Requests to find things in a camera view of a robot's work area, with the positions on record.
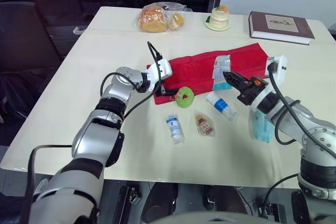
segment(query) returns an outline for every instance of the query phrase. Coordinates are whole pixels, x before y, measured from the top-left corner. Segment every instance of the small cake on plate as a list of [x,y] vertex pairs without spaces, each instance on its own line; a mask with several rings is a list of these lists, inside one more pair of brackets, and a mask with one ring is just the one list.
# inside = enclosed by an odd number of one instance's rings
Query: small cake on plate
[[210,19],[207,19],[206,26],[212,30],[226,30],[230,27],[229,11],[225,5],[213,8]]

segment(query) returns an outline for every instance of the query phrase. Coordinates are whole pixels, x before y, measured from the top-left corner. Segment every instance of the small bottle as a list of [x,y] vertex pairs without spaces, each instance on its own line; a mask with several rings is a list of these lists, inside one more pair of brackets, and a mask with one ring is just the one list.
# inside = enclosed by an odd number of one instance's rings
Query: small bottle
[[202,135],[209,135],[212,133],[213,129],[210,127],[210,124],[201,115],[196,116],[196,121],[197,129],[201,132]]
[[215,91],[210,92],[206,99],[211,103],[220,113],[227,116],[230,122],[234,123],[237,121],[237,112],[222,99]]
[[169,126],[174,144],[184,142],[182,128],[177,115],[168,114],[166,117],[166,124]]

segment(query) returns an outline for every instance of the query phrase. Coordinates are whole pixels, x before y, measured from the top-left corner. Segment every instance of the green donut toy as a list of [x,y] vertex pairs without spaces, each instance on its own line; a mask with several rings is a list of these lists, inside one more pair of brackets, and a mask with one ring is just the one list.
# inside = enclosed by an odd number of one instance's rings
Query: green donut toy
[[193,103],[194,97],[195,95],[191,88],[181,87],[175,96],[175,101],[179,107],[186,108]]

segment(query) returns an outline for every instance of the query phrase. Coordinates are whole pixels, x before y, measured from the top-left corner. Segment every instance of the blue face mask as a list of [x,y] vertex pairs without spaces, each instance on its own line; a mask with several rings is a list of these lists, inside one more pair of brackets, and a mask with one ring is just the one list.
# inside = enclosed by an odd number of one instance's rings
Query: blue face mask
[[274,135],[274,128],[274,125],[267,121],[266,115],[257,110],[253,116],[254,137],[269,143]]

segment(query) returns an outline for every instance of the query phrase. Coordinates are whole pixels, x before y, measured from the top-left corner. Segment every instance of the cable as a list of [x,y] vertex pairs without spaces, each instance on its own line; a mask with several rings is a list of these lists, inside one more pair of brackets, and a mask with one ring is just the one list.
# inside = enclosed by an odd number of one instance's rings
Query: cable
[[135,85],[135,83],[133,81],[131,81],[130,78],[128,78],[127,76],[123,75],[122,73],[112,72],[112,73],[109,73],[107,76],[105,76],[105,78],[101,82],[101,85],[100,85],[100,96],[103,95],[103,88],[104,88],[104,84],[105,84],[107,78],[109,78],[110,76],[113,76],[113,75],[115,75],[115,76],[121,76],[122,78],[125,78],[126,81],[128,81],[130,84],[132,84],[132,86],[134,87],[135,90],[139,91],[137,85]]
[[247,200],[244,198],[243,194],[238,190],[238,188],[236,188],[237,192],[239,193],[239,195],[241,196],[241,198],[243,199],[243,201],[248,205],[248,208],[250,209],[251,215],[253,216],[253,212],[252,212],[252,207],[250,206],[250,204],[247,202]]
[[36,146],[29,156],[28,162],[28,173],[27,173],[27,185],[25,198],[23,200],[21,214],[20,214],[20,224],[27,224],[29,222],[30,209],[33,203],[33,194],[35,190],[35,171],[34,171],[34,161],[36,152],[41,148],[71,148],[72,145],[39,145]]
[[143,100],[141,100],[140,102],[138,102],[136,105],[134,105],[134,106],[133,106],[133,107],[132,107],[126,114],[125,114],[124,118],[127,118],[127,116],[129,116],[129,114],[130,114],[133,110],[135,110],[138,106],[140,106],[142,103],[144,103],[145,101],[147,101],[151,96],[153,96],[153,95],[159,90],[159,88],[160,88],[160,86],[161,86],[161,81],[162,81],[162,80],[161,80],[161,70],[160,70],[160,67],[159,67],[158,59],[157,59],[157,58],[161,57],[161,55],[160,55],[160,53],[156,50],[156,48],[155,48],[149,41],[147,41],[147,45],[148,45],[149,50],[150,50],[150,52],[151,52],[151,54],[152,54],[152,57],[153,57],[153,59],[154,59],[154,61],[155,61],[156,68],[157,68],[157,73],[158,73],[158,75],[159,75],[159,80],[158,80],[158,82],[156,83],[156,86],[155,86],[153,92],[152,92],[149,96],[145,97]]
[[287,108],[287,110],[289,111],[289,113],[292,115],[293,119],[296,121],[296,123],[298,124],[298,126],[302,129],[302,131],[304,132],[304,134],[306,134],[306,136],[309,137],[319,147],[321,147],[323,150],[325,150],[326,152],[328,152],[331,156],[333,156],[334,158],[336,158],[336,153],[335,152],[333,152],[332,150],[330,150],[329,148],[327,148],[323,144],[321,144],[319,141],[317,141],[315,139],[315,137],[304,127],[304,125],[301,123],[301,121],[296,116],[294,110],[291,108],[291,106],[288,104],[288,102],[286,101],[286,99],[284,98],[284,96],[282,95],[282,93],[280,92],[278,86],[275,83],[274,76],[273,76],[273,71],[272,70],[273,70],[274,64],[275,63],[273,62],[270,65],[268,65],[267,70],[269,72],[269,79],[270,79],[270,81],[272,83],[272,86],[273,86],[275,92],[279,95],[280,100],[283,102],[284,106]]
[[[293,107],[297,103],[300,103],[300,100],[293,101],[291,104],[289,104],[289,106]],[[279,144],[282,144],[282,145],[289,145],[289,144],[292,144],[292,143],[296,142],[295,139],[292,139],[288,142],[283,142],[279,138],[280,123],[281,123],[282,119],[285,117],[285,115],[287,114],[287,112],[288,112],[288,110],[286,108],[284,108],[284,111],[282,111],[281,115],[279,116],[279,118],[277,120],[277,123],[275,124],[275,129],[274,129],[275,139],[278,141]]]
[[288,179],[290,179],[290,178],[295,178],[295,177],[297,177],[297,176],[298,176],[298,174],[296,173],[296,174],[290,175],[290,176],[288,176],[288,177],[286,177],[286,178],[283,178],[283,179],[279,180],[278,182],[276,182],[272,187],[270,187],[270,188],[268,189],[268,191],[267,191],[267,193],[266,193],[266,196],[265,196],[265,199],[264,199],[264,202],[263,202],[263,204],[262,204],[262,206],[261,206],[261,214],[260,214],[260,217],[264,217],[264,213],[265,213],[265,209],[266,209],[266,202],[268,201],[268,197],[269,197],[270,193],[274,190],[274,188],[276,188],[278,185],[280,185],[280,184],[281,184],[282,182],[284,182],[285,180],[288,180]]

